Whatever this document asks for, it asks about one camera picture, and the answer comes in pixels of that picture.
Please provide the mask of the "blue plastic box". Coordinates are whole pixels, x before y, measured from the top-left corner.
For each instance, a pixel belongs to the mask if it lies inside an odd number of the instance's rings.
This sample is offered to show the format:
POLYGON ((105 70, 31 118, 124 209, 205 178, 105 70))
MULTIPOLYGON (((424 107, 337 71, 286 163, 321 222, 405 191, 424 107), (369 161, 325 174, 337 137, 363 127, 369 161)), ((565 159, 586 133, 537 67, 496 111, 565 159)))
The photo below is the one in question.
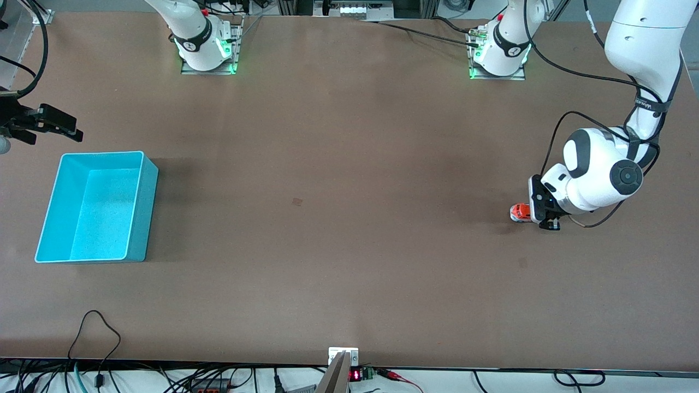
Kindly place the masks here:
POLYGON ((158 167, 140 150, 63 154, 35 261, 144 261, 158 177, 158 167))

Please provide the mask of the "white mounting plate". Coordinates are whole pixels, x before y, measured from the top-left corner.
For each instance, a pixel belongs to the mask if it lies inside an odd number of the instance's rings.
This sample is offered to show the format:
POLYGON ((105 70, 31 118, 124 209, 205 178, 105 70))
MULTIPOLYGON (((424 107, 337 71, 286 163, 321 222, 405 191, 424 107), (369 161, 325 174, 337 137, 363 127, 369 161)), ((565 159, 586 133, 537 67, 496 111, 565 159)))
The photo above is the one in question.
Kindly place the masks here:
POLYGON ((359 348, 356 347, 330 347, 328 350, 328 364, 330 365, 335 357, 342 353, 348 354, 347 357, 352 367, 359 366, 359 348))

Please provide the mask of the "grey metal bar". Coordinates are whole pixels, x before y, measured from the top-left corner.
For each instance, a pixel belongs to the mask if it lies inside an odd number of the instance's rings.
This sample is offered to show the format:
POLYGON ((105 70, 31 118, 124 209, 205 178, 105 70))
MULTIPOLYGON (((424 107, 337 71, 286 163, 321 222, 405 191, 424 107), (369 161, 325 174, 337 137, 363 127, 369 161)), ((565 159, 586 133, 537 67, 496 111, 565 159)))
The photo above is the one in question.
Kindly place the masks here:
POLYGON ((351 369, 347 353, 337 355, 329 365, 314 393, 349 393, 348 373, 351 369))

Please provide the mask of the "orange connector block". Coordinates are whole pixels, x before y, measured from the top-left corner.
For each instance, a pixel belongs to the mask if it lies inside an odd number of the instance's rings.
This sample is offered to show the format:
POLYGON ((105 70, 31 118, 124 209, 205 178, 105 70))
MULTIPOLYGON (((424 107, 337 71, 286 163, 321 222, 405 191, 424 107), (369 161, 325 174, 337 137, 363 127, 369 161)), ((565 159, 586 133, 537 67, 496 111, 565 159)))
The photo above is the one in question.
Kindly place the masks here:
POLYGON ((228 378, 198 378, 189 384, 189 393, 229 393, 229 390, 228 378))

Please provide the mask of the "aluminium profile rail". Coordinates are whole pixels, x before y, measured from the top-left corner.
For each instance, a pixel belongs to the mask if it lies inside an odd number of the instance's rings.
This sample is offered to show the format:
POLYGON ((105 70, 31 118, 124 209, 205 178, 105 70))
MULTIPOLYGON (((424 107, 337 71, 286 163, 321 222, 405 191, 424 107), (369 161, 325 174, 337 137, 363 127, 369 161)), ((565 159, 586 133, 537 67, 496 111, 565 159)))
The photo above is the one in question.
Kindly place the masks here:
POLYGON ((0 87, 5 89, 11 88, 28 42, 39 27, 32 4, 49 25, 55 11, 45 7, 44 0, 0 0, 0 87))

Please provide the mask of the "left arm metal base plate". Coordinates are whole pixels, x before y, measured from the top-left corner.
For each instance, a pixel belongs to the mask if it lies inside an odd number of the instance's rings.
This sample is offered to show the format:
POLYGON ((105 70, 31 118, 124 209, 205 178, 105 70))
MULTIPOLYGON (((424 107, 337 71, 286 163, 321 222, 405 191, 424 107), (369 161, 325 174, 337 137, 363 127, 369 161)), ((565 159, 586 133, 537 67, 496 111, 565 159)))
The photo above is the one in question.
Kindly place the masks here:
POLYGON ((482 80, 526 79, 524 64, 528 59, 531 45, 505 45, 505 51, 492 39, 495 26, 482 25, 465 33, 468 43, 472 43, 469 53, 469 77, 482 80))

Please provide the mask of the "aluminium frame rack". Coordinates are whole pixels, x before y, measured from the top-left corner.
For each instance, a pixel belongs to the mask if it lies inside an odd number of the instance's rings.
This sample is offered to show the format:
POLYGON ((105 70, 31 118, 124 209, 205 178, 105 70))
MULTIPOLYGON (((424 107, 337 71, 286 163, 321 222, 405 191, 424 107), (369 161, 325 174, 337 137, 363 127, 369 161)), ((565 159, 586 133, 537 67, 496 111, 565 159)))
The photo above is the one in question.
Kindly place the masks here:
POLYGON ((442 0, 270 0, 284 16, 344 17, 366 21, 430 19, 442 0))

